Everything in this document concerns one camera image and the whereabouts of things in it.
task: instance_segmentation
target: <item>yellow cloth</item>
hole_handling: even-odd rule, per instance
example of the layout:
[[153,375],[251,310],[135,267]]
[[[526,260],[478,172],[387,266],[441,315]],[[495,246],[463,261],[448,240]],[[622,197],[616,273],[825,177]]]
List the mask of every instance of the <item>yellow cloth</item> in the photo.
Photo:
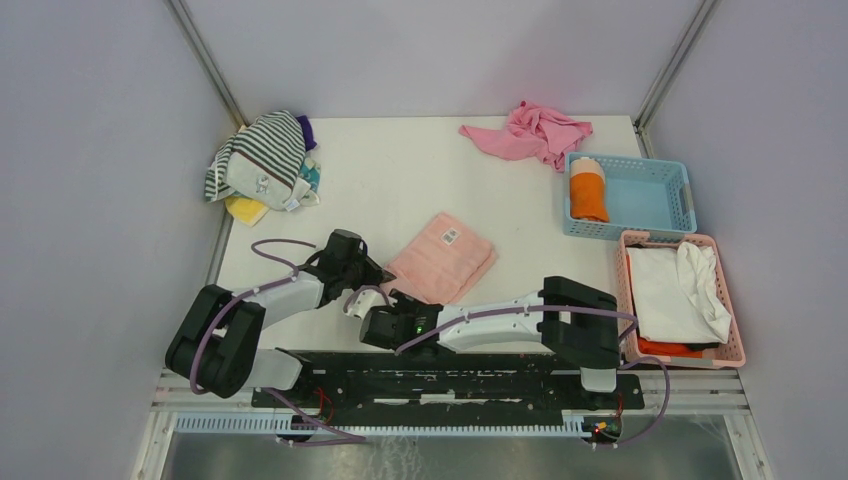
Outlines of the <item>yellow cloth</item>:
[[604,205],[606,176],[601,165],[589,157],[580,157],[569,166],[571,218],[609,223]]
[[256,225],[256,222],[262,219],[269,210],[264,203],[244,197],[227,197],[224,199],[224,205],[227,206],[227,211],[233,218],[248,227]]

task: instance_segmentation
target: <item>wire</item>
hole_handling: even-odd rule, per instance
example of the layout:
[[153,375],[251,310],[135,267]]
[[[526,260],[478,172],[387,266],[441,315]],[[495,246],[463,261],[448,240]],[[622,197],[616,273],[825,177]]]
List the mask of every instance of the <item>wire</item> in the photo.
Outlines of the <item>wire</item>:
[[603,435],[603,436],[605,436],[605,437],[607,437],[610,440],[613,440],[615,442],[618,442],[618,439],[621,438],[621,435],[619,435],[618,437],[614,437],[614,436],[610,435],[609,433],[607,433],[603,430],[598,430],[598,433],[600,433],[601,435]]
[[368,290],[379,293],[386,305],[389,305],[389,296],[386,295],[386,292],[384,292],[380,287],[374,285],[363,285],[359,288],[359,290],[353,292],[351,296],[347,297],[347,301],[345,301],[342,310],[347,313],[350,310],[350,304],[352,304],[354,300],[358,299],[359,295],[361,295],[363,292],[367,292]]
[[621,335],[618,336],[618,343],[621,343],[622,341],[624,341],[624,339],[627,338],[627,336],[630,335],[631,332],[636,330],[636,327],[638,327],[638,326],[639,326],[639,322],[637,322],[635,320],[632,321],[630,323],[630,325],[627,328],[625,328],[623,332],[621,332]]
[[618,392],[618,408],[615,410],[615,418],[621,418],[621,413],[624,412],[624,395]]
[[527,312],[571,312],[571,313],[583,313],[588,315],[598,315],[601,317],[614,317],[614,318],[623,318],[625,320],[630,320],[633,322],[633,325],[637,325],[639,320],[629,313],[624,312],[616,312],[613,310],[601,310],[599,308],[588,308],[588,307],[572,307],[569,305],[532,305],[532,306],[516,306],[516,307],[506,307],[506,308],[496,308],[493,310],[486,310],[484,312],[471,312],[467,316],[463,315],[460,317],[456,317],[453,320],[439,325],[438,327],[424,333],[418,337],[413,338],[412,340],[404,343],[397,350],[395,350],[395,355],[400,355],[403,351],[408,350],[415,345],[427,340],[428,338],[438,334],[439,332],[445,331],[454,325],[458,325],[462,322],[468,320],[474,320],[477,318],[486,318],[486,317],[494,317],[497,315],[507,315],[507,314],[517,314],[517,313],[527,313]]
[[[266,240],[259,240],[258,242],[254,242],[250,246],[250,249],[253,251],[253,253],[259,255],[260,257],[267,258],[269,260],[274,260],[275,262],[282,263],[282,264],[288,266],[289,268],[291,268],[292,272],[287,277],[281,278],[279,280],[275,280],[275,281],[270,282],[270,283],[266,283],[264,285],[260,285],[258,287],[251,289],[251,290],[248,290],[246,292],[240,293],[239,295],[236,295],[229,302],[227,302],[226,305],[224,305],[224,307],[218,312],[217,315],[215,315],[215,318],[212,319],[212,323],[209,324],[209,328],[206,330],[206,333],[203,335],[203,338],[200,339],[200,343],[197,346],[197,352],[195,353],[194,359],[192,360],[192,363],[191,363],[191,371],[189,372],[189,386],[191,387],[191,391],[194,392],[197,395],[203,395],[203,394],[208,392],[208,390],[201,388],[197,384],[197,372],[200,368],[200,360],[203,357],[203,352],[206,349],[206,345],[209,343],[209,339],[212,338],[212,333],[218,327],[218,324],[221,323],[221,320],[224,318],[224,316],[226,316],[227,312],[229,312],[238,302],[240,302],[240,301],[242,301],[246,298],[249,298],[249,297],[256,295],[257,293],[263,292],[265,290],[281,287],[283,285],[287,285],[287,284],[293,282],[297,278],[298,273],[300,273],[300,271],[297,268],[297,265],[291,263],[290,261],[288,261],[288,260],[286,260],[282,257],[278,257],[276,255],[272,255],[270,253],[263,252],[263,251],[259,250],[259,248],[257,248],[261,245],[265,245],[265,244],[268,244],[268,243],[291,243],[291,244],[295,244],[295,245],[303,245],[303,246],[307,246],[307,247],[311,247],[311,248],[317,248],[315,245],[313,245],[309,242],[304,242],[304,241],[301,241],[301,240],[290,240],[290,239],[284,239],[284,238],[269,238],[269,239],[266,239]],[[262,388],[262,390],[265,391],[266,393],[268,393],[269,395],[271,395],[272,397],[274,397],[275,399],[279,400],[283,405],[290,408],[291,410],[293,410],[298,415],[300,415],[304,419],[304,421],[306,421],[307,424],[314,426],[316,428],[322,429],[322,430],[326,430],[330,433],[334,433],[334,434],[339,435],[341,437],[344,437],[344,438],[341,438],[341,439],[324,440],[324,441],[320,441],[320,442],[305,442],[305,443],[290,442],[290,445],[298,446],[298,447],[320,447],[320,446],[329,446],[329,445],[348,445],[348,444],[351,444],[351,443],[364,443],[365,442],[365,437],[363,437],[361,435],[354,435],[352,433],[343,432],[343,431],[341,431],[337,428],[333,428],[329,425],[325,425],[325,424],[319,422],[318,420],[315,420],[314,418],[309,416],[306,412],[304,412],[303,410],[298,408],[297,405],[295,405],[294,403],[289,401],[289,399],[286,398],[285,395],[283,395],[283,393],[280,392],[279,390],[277,390],[275,388],[268,388],[268,387],[264,387],[264,388]],[[324,392],[322,390],[321,391],[322,406],[323,406],[324,399],[326,399],[330,403],[330,407],[331,407],[330,415],[329,415],[329,418],[327,419],[327,422],[329,423],[329,421],[333,418],[333,413],[335,413],[335,408],[333,407],[333,404],[332,404],[332,401],[330,400],[330,398],[327,397],[326,395],[324,395]]]
[[665,417],[665,411],[668,409],[668,401],[671,398],[671,377],[669,376],[668,368],[665,366],[665,364],[662,362],[662,360],[660,360],[657,357],[650,357],[650,356],[649,357],[640,357],[640,358],[637,358],[636,360],[634,360],[630,363],[626,363],[626,364],[618,367],[618,369],[619,370],[628,370],[630,368],[635,367],[636,365],[639,365],[641,363],[645,363],[646,361],[654,362],[657,365],[659,365],[659,367],[663,371],[663,377],[665,377],[665,396],[663,397],[663,403],[662,403],[662,406],[660,407],[659,413],[654,418],[654,421],[650,425],[648,425],[647,428],[645,428],[641,432],[637,433],[636,435],[633,435],[632,437],[630,437],[626,440],[620,440],[620,441],[616,442],[615,445],[598,444],[599,447],[617,448],[617,447],[620,447],[622,445],[627,445],[627,444],[633,443],[633,442],[635,442],[639,439],[645,438],[646,435],[648,435],[649,433],[654,431],[660,425],[663,418]]
[[318,396],[319,396],[319,398],[318,398],[318,416],[320,417],[321,413],[324,411],[324,389],[321,388],[321,387],[318,387],[318,389],[315,390],[315,392],[313,392],[313,393],[317,393]]
[[340,437],[344,437],[344,438],[339,438],[339,439],[334,439],[334,440],[323,440],[323,441],[320,441],[320,442],[303,442],[303,443],[291,442],[290,445],[295,446],[295,447],[321,447],[321,446],[327,446],[327,445],[349,445],[349,444],[352,444],[352,443],[365,443],[365,437],[363,437],[361,435],[354,435],[352,433],[344,432],[344,431],[339,430],[338,428],[331,427],[329,425],[326,425],[326,424],[319,422],[318,420],[315,420],[314,418],[309,416],[309,414],[307,414],[306,412],[304,412],[303,410],[298,408],[297,405],[292,403],[288,398],[286,398],[285,395],[283,395],[283,392],[277,390],[276,388],[264,387],[264,388],[262,388],[262,391],[264,391],[268,395],[271,395],[275,399],[279,400],[280,403],[282,403],[286,407],[294,410],[294,412],[296,414],[300,415],[301,418],[303,418],[303,420],[306,423],[312,425],[313,427],[320,428],[322,430],[326,430],[326,431],[328,431],[330,433],[334,433],[334,434],[336,434]]

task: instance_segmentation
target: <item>metal pole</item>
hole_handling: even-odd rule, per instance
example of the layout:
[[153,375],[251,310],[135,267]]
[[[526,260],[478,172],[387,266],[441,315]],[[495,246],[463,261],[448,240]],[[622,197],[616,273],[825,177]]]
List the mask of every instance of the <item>metal pole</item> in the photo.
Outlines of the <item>metal pole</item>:
[[712,17],[719,3],[721,3],[721,0],[701,0],[692,19],[680,35],[671,54],[671,58],[662,70],[660,70],[660,73],[648,90],[645,100],[642,102],[642,107],[639,109],[636,119],[633,121],[633,125],[636,127],[636,131],[640,136],[645,135],[645,130],[656,115],[674,79],[680,73],[683,62],[686,60],[689,52],[692,51],[692,47],[701,33],[703,33],[707,22]]
[[229,113],[230,118],[232,118],[233,123],[235,123],[235,126],[238,128],[243,125],[247,125],[244,113],[241,111],[241,108],[239,108],[235,97],[233,97],[232,91],[230,91],[230,87],[224,80],[224,75],[221,73],[221,69],[218,68],[218,64],[215,63],[212,53],[209,51],[209,48],[200,36],[200,32],[197,30],[197,26],[194,24],[194,20],[191,18],[191,12],[189,11],[188,6],[183,0],[163,1],[165,2],[165,5],[168,6],[168,10],[170,10],[171,14],[174,16],[174,20],[177,22],[177,25],[180,26],[189,46],[194,52],[194,55],[197,57],[197,61],[203,67],[207,77],[209,77],[209,81],[212,82],[212,85],[218,92],[218,96],[221,98],[221,102],[224,103],[227,113]]

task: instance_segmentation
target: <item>white wall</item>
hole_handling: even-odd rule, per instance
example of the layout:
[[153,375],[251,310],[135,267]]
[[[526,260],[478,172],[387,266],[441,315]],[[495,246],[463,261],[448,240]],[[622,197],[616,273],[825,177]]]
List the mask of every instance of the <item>white wall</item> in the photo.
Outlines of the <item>white wall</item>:
[[697,0],[188,0],[249,119],[630,114]]
[[845,478],[848,3],[723,2],[651,137],[689,168],[783,479]]
[[163,2],[0,3],[0,478],[126,478],[233,129]]

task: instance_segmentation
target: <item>white table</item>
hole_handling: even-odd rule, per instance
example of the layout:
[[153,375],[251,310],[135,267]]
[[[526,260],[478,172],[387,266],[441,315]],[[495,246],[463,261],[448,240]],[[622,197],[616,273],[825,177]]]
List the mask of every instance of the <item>white table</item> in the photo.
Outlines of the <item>white table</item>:
[[[595,133],[583,151],[640,156],[628,116],[584,116]],[[562,233],[562,175],[535,158],[507,162],[480,152],[461,125],[501,128],[504,117],[315,119],[320,147],[321,204],[292,213],[269,212],[256,226],[235,222],[218,284],[248,287],[279,278],[284,266],[250,251],[265,238],[294,238],[323,247],[330,232],[356,232],[381,265],[388,263],[440,211],[489,239],[498,253],[491,270],[461,301],[508,300],[542,288],[560,275],[615,294],[615,243]],[[300,263],[311,249],[265,245]],[[341,312],[340,300],[262,332],[260,348],[379,351],[359,342],[360,321]],[[502,344],[475,351],[546,352],[541,345]]]

